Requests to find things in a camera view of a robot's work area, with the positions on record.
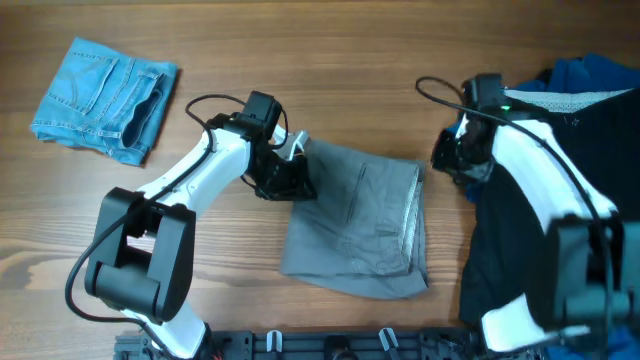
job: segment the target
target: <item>gray fabric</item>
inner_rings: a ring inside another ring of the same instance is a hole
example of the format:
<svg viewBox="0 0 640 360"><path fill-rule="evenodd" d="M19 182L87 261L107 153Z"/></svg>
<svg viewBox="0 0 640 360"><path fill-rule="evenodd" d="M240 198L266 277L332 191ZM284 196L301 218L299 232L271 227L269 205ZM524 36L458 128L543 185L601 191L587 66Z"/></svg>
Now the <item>gray fabric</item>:
<svg viewBox="0 0 640 360"><path fill-rule="evenodd" d="M305 155L318 199L293 205L280 272L378 299L425 291L424 163L319 140Z"/></svg>

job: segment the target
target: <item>denim fabric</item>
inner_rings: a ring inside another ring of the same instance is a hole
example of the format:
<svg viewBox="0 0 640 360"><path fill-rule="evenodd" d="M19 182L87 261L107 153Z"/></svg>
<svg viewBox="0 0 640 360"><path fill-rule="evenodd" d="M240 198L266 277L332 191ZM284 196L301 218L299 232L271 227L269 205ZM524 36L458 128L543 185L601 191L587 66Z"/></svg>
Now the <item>denim fabric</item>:
<svg viewBox="0 0 640 360"><path fill-rule="evenodd" d="M40 103L39 140L140 165L155 142L178 68L76 38Z"/></svg>

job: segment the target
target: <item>black mounting rail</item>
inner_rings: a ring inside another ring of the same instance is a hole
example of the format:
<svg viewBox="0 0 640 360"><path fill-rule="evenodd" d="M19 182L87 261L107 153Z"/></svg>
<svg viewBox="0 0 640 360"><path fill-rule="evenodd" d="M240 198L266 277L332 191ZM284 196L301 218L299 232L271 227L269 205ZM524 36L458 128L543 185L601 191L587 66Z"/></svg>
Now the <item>black mounting rail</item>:
<svg viewBox="0 0 640 360"><path fill-rule="evenodd" d="M346 343L357 360L547 360L540 348L496 354L479 348L474 332L464 328L428 328L415 332L396 332L397 352L391 356L385 351L377 332L320 332L284 333L282 352L267 352L267 334L250 331L212 332L218 356L224 360L349 360L353 357L337 356L331 348L335 343ZM168 359L151 345L148 336L116 337L114 360Z"/></svg>

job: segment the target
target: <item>jeans pocket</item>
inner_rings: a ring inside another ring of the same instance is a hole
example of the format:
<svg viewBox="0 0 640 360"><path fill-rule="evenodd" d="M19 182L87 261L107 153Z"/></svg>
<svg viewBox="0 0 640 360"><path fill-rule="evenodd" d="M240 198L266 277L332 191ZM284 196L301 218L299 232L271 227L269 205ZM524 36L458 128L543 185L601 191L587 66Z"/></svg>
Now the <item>jeans pocket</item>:
<svg viewBox="0 0 640 360"><path fill-rule="evenodd" d="M162 100L162 91L157 86L162 75L152 68L138 72L131 93L105 129L120 134L118 138L105 138L107 147L128 149L136 144L149 118Z"/></svg>
<svg viewBox="0 0 640 360"><path fill-rule="evenodd" d="M86 115L100 96L118 59L69 51L47 96Z"/></svg>

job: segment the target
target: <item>table surface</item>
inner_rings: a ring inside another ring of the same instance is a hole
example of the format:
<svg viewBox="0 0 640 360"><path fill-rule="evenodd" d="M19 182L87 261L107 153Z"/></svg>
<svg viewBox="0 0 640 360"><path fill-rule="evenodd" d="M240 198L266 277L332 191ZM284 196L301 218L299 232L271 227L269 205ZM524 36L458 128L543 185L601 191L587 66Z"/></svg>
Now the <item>table surface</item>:
<svg viewBox="0 0 640 360"><path fill-rule="evenodd" d="M597 52L640 65L637 2L477 0L271 2L0 8L0 359L110 358L131 325L89 323L65 306L67 274L90 243L103 196L159 177L198 141L183 112L205 93L276 96L292 130L374 154L429 159L449 109L413 90L502 72L534 77L558 57ZM156 149L143 167L37 141L29 124L75 36L182 69ZM445 89L436 95L455 100ZM211 116L237 110L198 105ZM189 300L213 329L285 331L455 325L474 207L443 174L425 189L430 290L376 301L278 273L290 203L233 182L197 224ZM74 292L84 309L111 310Z"/></svg>

